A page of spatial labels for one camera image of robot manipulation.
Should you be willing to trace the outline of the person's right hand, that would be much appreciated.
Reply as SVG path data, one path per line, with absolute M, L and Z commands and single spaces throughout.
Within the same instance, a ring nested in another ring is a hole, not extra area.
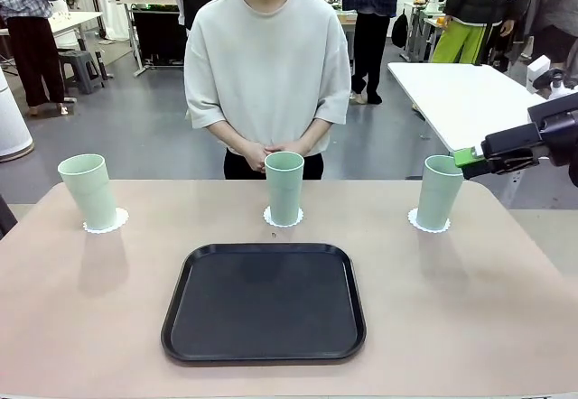
M 270 152 L 265 146 L 245 140 L 241 146 L 241 154 L 253 172 L 264 173 L 266 171 L 265 160 Z

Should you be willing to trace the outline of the person's left hand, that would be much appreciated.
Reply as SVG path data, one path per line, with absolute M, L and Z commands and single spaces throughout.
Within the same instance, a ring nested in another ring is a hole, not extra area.
M 304 155 L 303 148 L 300 141 L 287 142 L 283 144 L 273 144 L 265 147 L 267 154 L 278 152 L 291 152 Z

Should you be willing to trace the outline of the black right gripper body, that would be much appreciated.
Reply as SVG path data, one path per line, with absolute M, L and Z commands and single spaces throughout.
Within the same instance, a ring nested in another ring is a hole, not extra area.
M 528 109 L 530 121 L 485 137 L 491 167 L 534 167 L 547 158 L 557 167 L 577 154 L 577 95 L 548 100 Z

